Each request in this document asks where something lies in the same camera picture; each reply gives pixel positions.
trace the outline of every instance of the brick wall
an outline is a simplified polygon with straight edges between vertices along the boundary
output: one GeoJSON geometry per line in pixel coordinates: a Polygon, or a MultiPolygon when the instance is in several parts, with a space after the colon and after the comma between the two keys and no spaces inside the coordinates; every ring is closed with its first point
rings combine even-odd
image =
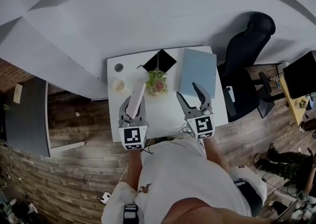
{"type": "Polygon", "coordinates": [[[65,91],[64,89],[61,89],[55,85],[48,84],[48,90],[47,90],[48,95],[54,95],[54,94],[61,93],[64,91],[65,91]]]}
{"type": "Polygon", "coordinates": [[[0,58],[0,91],[6,92],[16,84],[34,77],[30,73],[0,58]]]}

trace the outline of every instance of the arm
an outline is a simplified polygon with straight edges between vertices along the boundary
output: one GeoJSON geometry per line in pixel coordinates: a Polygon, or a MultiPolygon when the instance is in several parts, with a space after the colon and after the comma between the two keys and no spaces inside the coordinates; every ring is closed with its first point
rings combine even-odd
{"type": "Polygon", "coordinates": [[[315,171],[316,171],[315,165],[316,165],[316,157],[314,157],[314,164],[313,164],[313,167],[311,169],[310,175],[309,175],[309,177],[307,179],[306,186],[304,188],[304,193],[306,195],[310,194],[310,191],[311,191],[311,189],[313,187],[314,175],[315,175],[315,171]]]}
{"type": "Polygon", "coordinates": [[[130,150],[128,152],[128,155],[129,165],[126,183],[128,183],[130,187],[137,191],[139,176],[143,168],[142,159],[140,157],[140,151],[130,150]]]}
{"type": "Polygon", "coordinates": [[[101,218],[102,224],[122,223],[124,206],[134,204],[136,197],[137,191],[131,188],[127,183],[118,183],[104,208],[101,218]]]}
{"type": "Polygon", "coordinates": [[[223,154],[219,150],[215,138],[214,137],[205,138],[203,139],[203,142],[204,142],[207,160],[218,164],[219,166],[222,167],[223,170],[229,173],[229,165],[226,162],[223,154]]]}
{"type": "Polygon", "coordinates": [[[214,208],[222,216],[222,223],[242,223],[242,224],[272,224],[274,221],[260,217],[247,217],[239,215],[231,210],[224,208],[214,208]]]}

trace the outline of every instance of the chair leg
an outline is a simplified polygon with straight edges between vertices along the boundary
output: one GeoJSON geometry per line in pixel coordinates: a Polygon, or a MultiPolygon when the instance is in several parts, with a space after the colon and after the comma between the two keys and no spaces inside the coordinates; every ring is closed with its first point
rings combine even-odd
{"type": "Polygon", "coordinates": [[[264,118],[267,116],[267,114],[272,110],[274,107],[274,102],[266,102],[264,100],[260,100],[260,104],[258,106],[258,110],[260,112],[261,118],[264,118]]]}

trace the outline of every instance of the shoe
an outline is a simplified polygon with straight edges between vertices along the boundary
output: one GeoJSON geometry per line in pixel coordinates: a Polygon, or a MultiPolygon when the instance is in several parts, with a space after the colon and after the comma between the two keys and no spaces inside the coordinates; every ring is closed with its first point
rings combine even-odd
{"type": "Polygon", "coordinates": [[[260,154],[256,154],[255,155],[255,158],[254,158],[254,161],[255,161],[255,167],[258,168],[259,165],[258,165],[258,162],[262,159],[261,155],[260,154]]]}
{"type": "Polygon", "coordinates": [[[283,186],[284,186],[284,187],[288,187],[288,186],[291,185],[291,184],[293,184],[293,183],[289,180],[289,181],[287,181],[283,186]]]}
{"type": "Polygon", "coordinates": [[[267,206],[272,206],[273,203],[275,203],[275,200],[271,200],[271,201],[267,204],[267,206]]]}
{"type": "Polygon", "coordinates": [[[274,145],[274,143],[271,143],[270,146],[269,146],[269,149],[268,149],[268,153],[267,153],[267,159],[270,160],[270,155],[271,155],[271,152],[276,152],[276,147],[274,145]]]}

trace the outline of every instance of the person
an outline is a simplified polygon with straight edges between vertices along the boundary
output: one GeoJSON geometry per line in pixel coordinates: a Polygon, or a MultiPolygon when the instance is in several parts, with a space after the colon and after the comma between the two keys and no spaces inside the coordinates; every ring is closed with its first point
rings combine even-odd
{"type": "Polygon", "coordinates": [[[229,175],[213,137],[163,141],[148,152],[129,151],[126,182],[119,182],[103,224],[269,224],[253,218],[229,175]],[[132,222],[131,212],[137,211],[132,222]]]}
{"type": "Polygon", "coordinates": [[[257,169],[289,179],[285,186],[295,185],[297,197],[302,201],[308,200],[309,196],[316,197],[316,157],[295,152],[279,153],[273,143],[267,157],[262,158],[260,154],[255,156],[257,169]]]}
{"type": "MultiPolygon", "coordinates": [[[[274,209],[277,215],[281,215],[288,207],[278,201],[270,201],[268,204],[272,209],[274,209]]],[[[304,223],[312,218],[313,214],[316,213],[316,204],[307,203],[304,206],[296,204],[295,210],[293,211],[290,220],[292,223],[304,223]]]]}
{"type": "Polygon", "coordinates": [[[303,130],[305,130],[307,132],[316,130],[316,119],[302,121],[300,126],[303,130]]]}

